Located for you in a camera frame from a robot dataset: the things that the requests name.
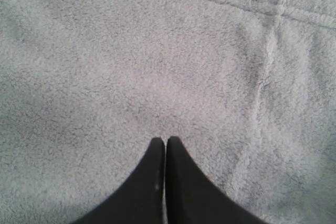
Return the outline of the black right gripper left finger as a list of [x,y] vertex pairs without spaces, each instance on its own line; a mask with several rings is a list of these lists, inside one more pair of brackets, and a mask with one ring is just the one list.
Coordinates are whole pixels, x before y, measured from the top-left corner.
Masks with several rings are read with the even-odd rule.
[[164,142],[155,137],[122,185],[74,223],[163,223],[164,168]]

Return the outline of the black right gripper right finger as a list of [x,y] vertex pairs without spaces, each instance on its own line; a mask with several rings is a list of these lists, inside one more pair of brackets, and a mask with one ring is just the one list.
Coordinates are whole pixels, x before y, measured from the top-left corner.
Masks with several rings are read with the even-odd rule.
[[168,223],[264,223],[223,194],[177,136],[166,146],[165,197]]

